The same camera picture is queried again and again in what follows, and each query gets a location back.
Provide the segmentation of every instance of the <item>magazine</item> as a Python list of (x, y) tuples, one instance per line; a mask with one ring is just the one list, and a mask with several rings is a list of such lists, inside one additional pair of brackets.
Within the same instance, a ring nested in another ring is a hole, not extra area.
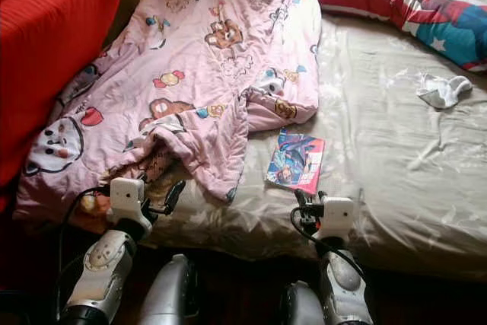
[(267, 170), (267, 181), (284, 188), (316, 194), (324, 148), (325, 141), (322, 139), (291, 134), (282, 129)]

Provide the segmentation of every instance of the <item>wooden floor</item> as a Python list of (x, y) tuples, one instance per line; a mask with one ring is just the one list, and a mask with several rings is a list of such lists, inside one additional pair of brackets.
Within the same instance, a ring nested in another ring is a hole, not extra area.
[[(0, 221), (0, 288), (20, 289), (48, 302), (56, 277), (56, 236), (27, 238)], [(74, 257), (96, 237), (70, 230), (65, 255)], [(159, 269), (179, 250), (140, 248), (123, 292), (116, 325), (136, 323)], [(292, 258), (256, 263), (202, 250), (183, 250), (202, 283), (201, 324), (273, 324), (283, 288), (298, 279), (316, 286), (317, 264)], [(367, 271), (381, 324), (485, 323), (487, 285)]]

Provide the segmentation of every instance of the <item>beige bed sheet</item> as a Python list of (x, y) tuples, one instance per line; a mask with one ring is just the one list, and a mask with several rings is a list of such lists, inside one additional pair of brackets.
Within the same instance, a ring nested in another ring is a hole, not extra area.
[[(320, 108), (293, 132), (326, 140), (319, 188), (357, 199), (351, 248), (369, 266), (487, 280), (487, 78), (466, 73), (387, 24), (323, 15)], [(415, 95), (421, 73), (465, 75), (471, 93), (438, 111)], [(294, 232), (292, 193), (264, 183), (277, 131), (252, 135), (234, 202), (189, 179), (149, 242), (249, 260), (314, 257)], [(161, 204), (174, 169), (154, 184)]]

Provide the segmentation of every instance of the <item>book cover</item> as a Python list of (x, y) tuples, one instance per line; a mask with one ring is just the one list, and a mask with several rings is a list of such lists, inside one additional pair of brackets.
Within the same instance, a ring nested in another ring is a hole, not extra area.
[(316, 194), (324, 148), (322, 139), (282, 129), (267, 170), (267, 181)]

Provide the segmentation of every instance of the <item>white sock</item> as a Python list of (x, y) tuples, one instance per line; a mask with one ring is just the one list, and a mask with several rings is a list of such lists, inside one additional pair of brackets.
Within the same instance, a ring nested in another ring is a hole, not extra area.
[(464, 76), (455, 76), (448, 80), (424, 74), (420, 88), (416, 89), (416, 95), (435, 108), (445, 109), (457, 104), (458, 94), (470, 89), (472, 83)]

